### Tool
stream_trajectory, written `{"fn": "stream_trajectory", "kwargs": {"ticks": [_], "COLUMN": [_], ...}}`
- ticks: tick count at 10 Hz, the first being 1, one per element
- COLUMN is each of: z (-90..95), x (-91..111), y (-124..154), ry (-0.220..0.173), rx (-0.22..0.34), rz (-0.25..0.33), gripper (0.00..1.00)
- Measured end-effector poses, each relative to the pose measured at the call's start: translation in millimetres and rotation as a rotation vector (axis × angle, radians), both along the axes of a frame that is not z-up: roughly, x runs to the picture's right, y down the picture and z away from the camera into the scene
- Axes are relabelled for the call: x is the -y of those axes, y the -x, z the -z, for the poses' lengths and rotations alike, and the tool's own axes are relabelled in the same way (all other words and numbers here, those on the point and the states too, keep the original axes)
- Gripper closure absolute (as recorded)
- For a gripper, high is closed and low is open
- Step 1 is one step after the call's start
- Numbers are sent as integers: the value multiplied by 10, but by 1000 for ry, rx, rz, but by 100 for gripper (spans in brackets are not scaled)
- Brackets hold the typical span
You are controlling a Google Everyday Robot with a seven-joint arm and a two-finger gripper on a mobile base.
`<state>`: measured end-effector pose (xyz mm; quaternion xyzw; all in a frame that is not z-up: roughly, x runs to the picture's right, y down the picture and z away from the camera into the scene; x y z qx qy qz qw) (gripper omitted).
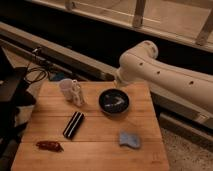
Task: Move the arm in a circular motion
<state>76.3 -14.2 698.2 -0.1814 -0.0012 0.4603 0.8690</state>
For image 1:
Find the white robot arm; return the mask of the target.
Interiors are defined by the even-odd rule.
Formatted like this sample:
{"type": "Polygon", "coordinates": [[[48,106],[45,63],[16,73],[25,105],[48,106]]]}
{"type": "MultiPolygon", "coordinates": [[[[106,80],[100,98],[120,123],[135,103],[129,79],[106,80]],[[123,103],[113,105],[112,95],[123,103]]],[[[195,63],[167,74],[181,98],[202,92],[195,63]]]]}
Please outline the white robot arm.
{"type": "Polygon", "coordinates": [[[157,56],[158,47],[149,40],[125,51],[115,72],[116,84],[144,79],[213,113],[213,76],[159,62],[157,56]]]}

